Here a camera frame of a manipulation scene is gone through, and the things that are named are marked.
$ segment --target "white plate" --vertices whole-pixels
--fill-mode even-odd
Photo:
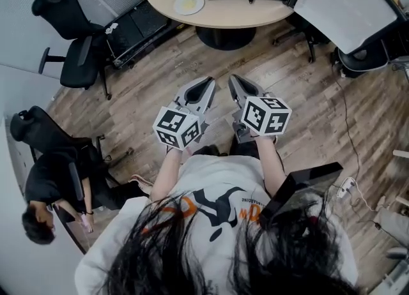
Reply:
[[[180,15],[193,15],[205,5],[205,0],[176,0],[173,9]]]

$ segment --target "chair backrest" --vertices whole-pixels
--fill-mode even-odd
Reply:
[[[59,149],[79,151],[92,144],[91,139],[69,136],[37,106],[15,114],[10,124],[10,133],[17,142],[24,142],[43,154]]]
[[[85,17],[78,0],[34,0],[31,11],[34,16],[43,17],[66,40],[87,37],[104,30]]]

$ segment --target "black t-shirt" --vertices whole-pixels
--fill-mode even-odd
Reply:
[[[85,211],[84,201],[77,200],[72,184],[68,157],[58,153],[42,155],[31,168],[26,181],[26,201],[37,200],[46,205],[67,200],[77,211]]]

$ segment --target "white t-shirt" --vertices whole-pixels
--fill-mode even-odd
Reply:
[[[249,156],[196,155],[180,169],[171,195],[186,194],[183,210],[197,210],[190,227],[190,244],[214,294],[231,293],[228,272],[240,224],[245,219],[256,221],[270,201],[262,185],[260,161]],[[79,295],[96,294],[101,289],[106,278],[104,271],[111,267],[137,217],[149,203],[146,197],[127,200],[89,249],[75,272]],[[340,246],[340,274],[355,285],[358,273],[349,239],[333,216],[330,220]]]

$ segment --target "power strip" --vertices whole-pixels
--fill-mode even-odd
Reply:
[[[352,177],[345,178],[342,185],[338,189],[337,197],[342,199],[348,193],[348,190],[355,185],[355,180]]]

